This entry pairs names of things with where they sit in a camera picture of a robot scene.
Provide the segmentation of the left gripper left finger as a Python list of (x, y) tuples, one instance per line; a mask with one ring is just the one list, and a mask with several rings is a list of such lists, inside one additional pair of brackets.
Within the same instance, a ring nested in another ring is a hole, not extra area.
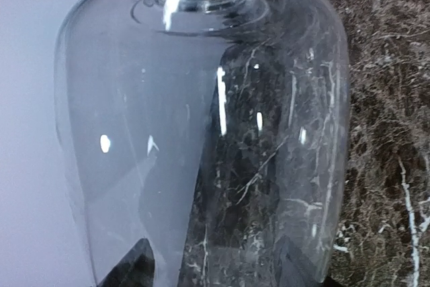
[(153, 287), (155, 257), (148, 239), (140, 239), (98, 284), (100, 287)]

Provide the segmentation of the clear unlabeled plastic bottle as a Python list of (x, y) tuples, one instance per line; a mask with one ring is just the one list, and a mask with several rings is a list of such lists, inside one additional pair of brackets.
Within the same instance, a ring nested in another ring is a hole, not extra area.
[(80, 0), (54, 90), (92, 286), (142, 238), (153, 286), (278, 286), (283, 236), (328, 276), (349, 58), (327, 0)]

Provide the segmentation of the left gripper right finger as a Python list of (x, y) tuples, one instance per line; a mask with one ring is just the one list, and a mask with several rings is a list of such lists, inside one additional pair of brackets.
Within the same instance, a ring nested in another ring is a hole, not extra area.
[(278, 286), (286, 287), (342, 287), (343, 285), (326, 276), (324, 281), (316, 279), (314, 264), (291, 242), (287, 236), (274, 246), (273, 266)]

